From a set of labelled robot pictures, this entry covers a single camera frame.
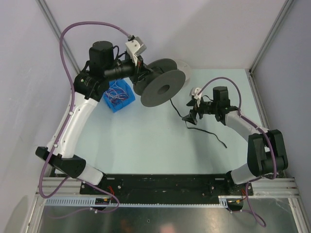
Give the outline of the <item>black filament spool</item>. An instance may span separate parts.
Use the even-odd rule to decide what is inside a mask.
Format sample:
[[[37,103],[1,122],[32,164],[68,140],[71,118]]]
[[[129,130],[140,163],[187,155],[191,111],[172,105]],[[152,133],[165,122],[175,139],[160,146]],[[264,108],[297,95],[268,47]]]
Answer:
[[[172,59],[159,59],[147,65],[152,72],[133,85],[145,107],[159,106],[174,97],[183,87],[186,75]]]

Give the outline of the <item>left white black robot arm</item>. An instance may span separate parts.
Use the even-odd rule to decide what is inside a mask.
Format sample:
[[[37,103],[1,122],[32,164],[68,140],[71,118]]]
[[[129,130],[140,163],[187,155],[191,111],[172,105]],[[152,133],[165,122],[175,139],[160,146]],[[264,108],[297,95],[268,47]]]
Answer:
[[[137,83],[152,73],[143,62],[141,54],[146,46],[139,38],[126,42],[125,47],[124,60],[120,60],[120,54],[114,54],[116,46],[111,42],[98,41],[92,45],[89,60],[71,82],[73,89],[67,113],[47,146],[35,151],[46,166],[51,165],[70,178],[90,183],[90,188],[97,194],[107,190],[107,181],[103,179],[103,172],[74,154],[79,136],[111,81],[129,77],[132,83]]]

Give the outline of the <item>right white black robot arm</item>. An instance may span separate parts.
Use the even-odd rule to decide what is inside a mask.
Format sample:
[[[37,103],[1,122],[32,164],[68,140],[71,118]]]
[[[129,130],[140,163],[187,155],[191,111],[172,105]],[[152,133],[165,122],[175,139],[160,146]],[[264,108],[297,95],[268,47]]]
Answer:
[[[288,158],[284,138],[279,130],[262,128],[243,115],[237,106],[232,106],[225,86],[213,88],[213,99],[204,101],[200,88],[190,92],[191,107],[183,121],[193,125],[204,115],[214,115],[218,122],[233,129],[246,140],[247,161],[241,167],[228,173],[229,180],[224,182],[224,189],[230,195],[237,194],[242,184],[264,177],[267,174],[276,176],[279,171],[288,168]]]

